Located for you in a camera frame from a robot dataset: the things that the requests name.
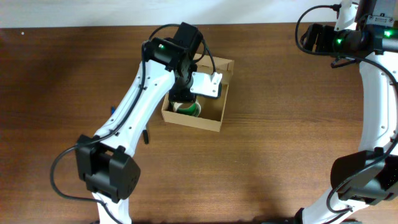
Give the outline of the brown cardboard box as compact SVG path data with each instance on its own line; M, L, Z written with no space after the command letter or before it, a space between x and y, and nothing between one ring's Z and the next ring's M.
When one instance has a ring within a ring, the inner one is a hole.
M229 82L233 76L234 60L214 57L214 61L216 71L223 74L221 80L221 96L216 100L198 96L197 100L201 105L201 113L198 117L194 117L175 113L169 102L169 95L166 94L161 109L165 122L220 132L229 90Z

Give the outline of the black permanent marker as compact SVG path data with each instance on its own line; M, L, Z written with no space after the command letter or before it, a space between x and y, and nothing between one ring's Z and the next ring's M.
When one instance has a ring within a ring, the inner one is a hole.
M144 143L149 144L149 133L147 131L147 126L144 126L144 129L142 130L142 135L143 135Z

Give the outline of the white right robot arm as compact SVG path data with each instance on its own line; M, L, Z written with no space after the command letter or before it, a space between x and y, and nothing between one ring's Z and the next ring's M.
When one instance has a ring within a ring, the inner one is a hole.
M358 210L397 197L397 2L342 1L336 24L312 24L295 36L306 54L333 58L333 68L358 64L363 130L356 153L338 158L330 188L294 223L344 223Z

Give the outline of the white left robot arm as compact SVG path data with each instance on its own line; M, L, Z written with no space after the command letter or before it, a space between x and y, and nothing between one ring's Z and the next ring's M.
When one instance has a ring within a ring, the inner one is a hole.
M141 170L134 161L138 140L160 100L193 103L197 96L219 97L220 74L197 72L194 58L205 45L197 27L178 24L173 37L152 33L142 44L137 75L107 122L94 136L80 136L75 146L78 176L97 204L100 223L131 223L129 196Z

